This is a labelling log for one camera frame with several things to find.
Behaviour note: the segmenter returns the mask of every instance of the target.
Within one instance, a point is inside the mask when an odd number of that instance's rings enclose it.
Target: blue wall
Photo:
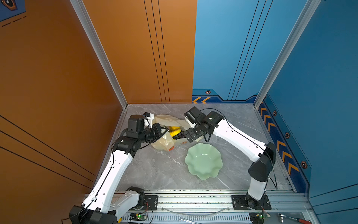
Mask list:
[[[358,207],[357,22],[358,1],[321,1],[268,93],[309,161],[322,223],[358,215],[334,212]]]
[[[13,16],[16,16],[16,15],[26,12],[25,0],[16,0],[15,2],[16,2],[17,9],[14,11],[11,11],[6,6],[4,6],[2,4],[2,2],[0,2],[0,22],[5,19],[8,19]]]
[[[193,88],[213,89],[224,100],[257,94],[305,3],[198,0]]]

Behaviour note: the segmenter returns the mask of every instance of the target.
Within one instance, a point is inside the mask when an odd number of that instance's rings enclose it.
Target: wrench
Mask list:
[[[181,216],[179,216],[178,219],[179,219],[179,221],[185,221],[185,222],[191,223],[191,224],[201,224],[201,223],[196,223],[196,222],[194,222],[194,221],[191,221],[191,220],[189,220],[189,219],[185,219],[185,218],[183,218],[183,217],[181,217]]]

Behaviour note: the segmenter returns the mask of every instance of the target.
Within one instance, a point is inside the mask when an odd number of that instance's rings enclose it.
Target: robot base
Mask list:
[[[264,195],[260,201],[256,201],[255,204],[251,203],[251,207],[249,207],[248,200],[246,199],[247,195],[232,195],[232,205],[234,210],[262,210],[262,207],[265,210],[271,210],[271,204],[268,200],[267,195]]]

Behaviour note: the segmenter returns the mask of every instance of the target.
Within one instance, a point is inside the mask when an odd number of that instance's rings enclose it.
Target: plastic bag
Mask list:
[[[189,123],[186,120],[180,120],[173,116],[167,114],[160,114],[154,117],[153,124],[159,123],[164,126],[177,126],[180,127],[181,130],[187,130],[190,128]],[[152,143],[152,146],[157,150],[165,150],[170,151],[173,150],[174,147],[187,143],[188,140],[186,138],[173,139],[169,132],[165,133],[163,137],[161,137],[158,141]]]

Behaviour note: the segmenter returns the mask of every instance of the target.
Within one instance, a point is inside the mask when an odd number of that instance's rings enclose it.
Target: orange chevron stripe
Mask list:
[[[201,97],[196,98],[195,100],[193,100],[193,103],[197,104],[197,100],[199,100]]]
[[[282,161],[285,163],[285,156],[288,156],[292,159],[292,156],[290,154],[288,154],[287,152],[285,151],[282,151]]]
[[[289,175],[291,175],[291,168],[293,168],[293,169],[297,170],[298,172],[300,172],[297,167],[295,167],[294,165],[289,163]]]
[[[276,127],[276,125],[275,125],[275,124],[273,124],[273,123],[270,123],[270,122],[269,122],[269,123],[268,123],[268,128],[267,128],[269,132],[270,132],[270,126],[274,126],[274,127]]]
[[[206,98],[205,100],[202,101],[203,104],[206,104],[206,100],[210,99],[210,97]]]
[[[282,146],[285,146],[285,147],[286,147],[286,144],[285,144],[285,143],[280,142],[280,141],[277,141],[277,151],[280,151],[280,145],[282,145]]]
[[[270,115],[265,115],[263,122],[266,124],[266,118],[271,118]]]
[[[261,108],[261,116],[262,116],[262,111],[263,111],[263,110],[267,110],[267,109],[266,109],[266,108],[264,108],[264,107],[263,107],[263,108]]]

